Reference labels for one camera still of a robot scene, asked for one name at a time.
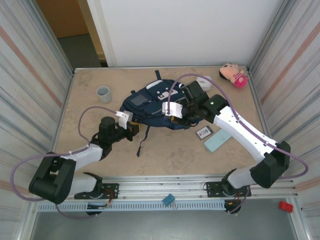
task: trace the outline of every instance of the pink stuffed doll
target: pink stuffed doll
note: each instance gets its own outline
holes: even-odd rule
[[[220,77],[226,80],[230,80],[230,82],[238,89],[243,88],[247,82],[248,78],[244,75],[244,71],[241,70],[239,72],[237,64],[226,63],[222,67],[220,67],[219,74]]]

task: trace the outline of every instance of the white label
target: white label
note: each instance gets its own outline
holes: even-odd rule
[[[200,139],[204,139],[212,133],[212,130],[208,126],[205,126],[204,128],[201,128],[199,131],[196,132]]]

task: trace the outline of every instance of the blue clip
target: blue clip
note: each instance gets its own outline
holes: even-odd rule
[[[166,197],[162,200],[162,202],[163,202],[163,204],[164,204],[166,207],[168,207],[168,206],[170,206],[170,204],[172,204],[175,200],[176,200],[175,197],[170,193],[168,196],[166,196]]]

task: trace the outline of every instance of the wooden tabletop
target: wooden tabletop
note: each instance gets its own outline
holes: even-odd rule
[[[77,124],[81,113],[86,108],[102,106],[118,111],[124,99],[131,94],[131,90],[138,91],[156,80],[155,70],[156,68],[77,70],[56,152],[66,153],[85,145],[86,142],[78,135]],[[219,77],[218,67],[159,68],[159,71],[163,79],[173,80],[187,73],[211,76],[212,80],[229,96],[240,115],[258,130],[262,130],[249,85],[243,89],[235,88],[229,81]],[[187,84],[195,79],[195,77],[186,77],[182,82]],[[96,90],[100,86],[110,88],[111,102],[99,102]],[[210,97],[219,92],[212,87],[207,93]],[[82,134],[91,139],[92,135],[98,131],[101,118],[105,116],[112,116],[118,121],[118,117],[105,110],[89,110],[83,117]],[[200,140],[196,131],[208,125],[215,133],[220,129],[205,120],[187,130],[151,127],[147,140],[142,143],[140,157],[137,157],[139,143],[145,137],[146,131],[146,126],[142,125],[132,142],[123,139],[114,143],[111,153],[105,159],[91,163],[79,171],[91,172],[102,177],[225,174],[234,168],[255,163],[249,152],[234,138],[230,138],[213,153],[206,150],[204,142],[209,137]]]

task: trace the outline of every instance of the red clip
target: red clip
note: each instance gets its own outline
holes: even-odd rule
[[[279,202],[279,209],[282,209],[288,213],[292,213],[294,211],[294,206],[285,202],[285,201],[280,201]]]

